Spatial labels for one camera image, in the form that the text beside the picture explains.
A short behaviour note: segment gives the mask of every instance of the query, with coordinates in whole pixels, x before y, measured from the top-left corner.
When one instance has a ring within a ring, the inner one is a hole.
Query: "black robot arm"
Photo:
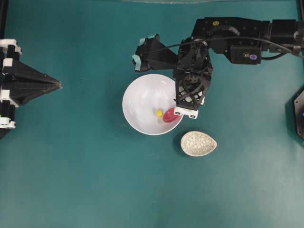
[[[286,53],[299,56],[304,48],[304,23],[296,20],[259,21],[244,18],[198,19],[191,37],[164,46],[159,35],[141,39],[133,55],[136,72],[173,69],[176,85],[175,114],[196,119],[210,86],[209,49],[234,64],[256,65]],[[179,46],[178,54],[169,48]],[[262,57],[264,51],[279,53]]]

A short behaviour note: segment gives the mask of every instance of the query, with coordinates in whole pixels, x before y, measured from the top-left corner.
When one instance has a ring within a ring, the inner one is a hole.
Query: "blue sticker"
[[[134,59],[136,65],[135,65],[135,70],[140,71],[141,70],[141,58],[138,55],[132,55],[132,58]]]
[[[256,60],[257,59],[257,55],[250,55],[250,59],[251,60]]]

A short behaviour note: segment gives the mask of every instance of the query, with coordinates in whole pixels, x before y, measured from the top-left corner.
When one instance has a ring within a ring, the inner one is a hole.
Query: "white speckled dish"
[[[188,132],[180,143],[182,150],[194,157],[207,155],[217,147],[217,142],[203,132]]]

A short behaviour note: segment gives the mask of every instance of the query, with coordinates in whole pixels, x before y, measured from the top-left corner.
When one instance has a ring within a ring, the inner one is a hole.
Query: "sticker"
[[[256,60],[257,59],[257,55],[250,55],[250,59],[251,60]]]
[[[216,20],[212,24],[213,24],[213,26],[218,26],[219,25],[219,21]]]

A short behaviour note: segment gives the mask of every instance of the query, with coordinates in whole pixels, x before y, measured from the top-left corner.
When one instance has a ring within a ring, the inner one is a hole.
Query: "black cable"
[[[286,55],[286,53],[281,53],[281,54],[278,54],[276,56],[271,56],[271,57],[262,57],[261,59],[262,60],[274,60],[274,59],[280,58],[284,55]]]
[[[173,47],[179,47],[179,46],[184,46],[184,45],[189,45],[189,44],[196,44],[196,43],[215,41],[215,40],[225,40],[225,39],[251,39],[251,40],[257,40],[257,41],[261,41],[261,42],[264,42],[264,43],[272,44],[272,45],[274,45],[274,46],[276,46],[276,47],[278,47],[278,48],[286,51],[287,53],[290,53],[292,55],[297,56],[296,54],[294,54],[292,52],[292,50],[290,50],[290,49],[288,49],[288,48],[286,48],[286,47],[284,47],[282,45],[274,43],[274,42],[272,42],[270,40],[266,40],[266,39],[262,39],[262,38],[253,38],[253,37],[214,37],[214,38],[202,39],[202,40],[197,40],[197,41],[192,41],[192,42],[186,42],[186,43],[182,43],[182,44],[174,44],[174,45],[170,45],[170,46],[158,49],[158,50],[146,52],[146,54],[147,53],[152,53],[152,52],[166,50],[166,49],[173,48]]]
[[[304,5],[303,0],[298,0],[300,8],[300,20],[304,20]]]

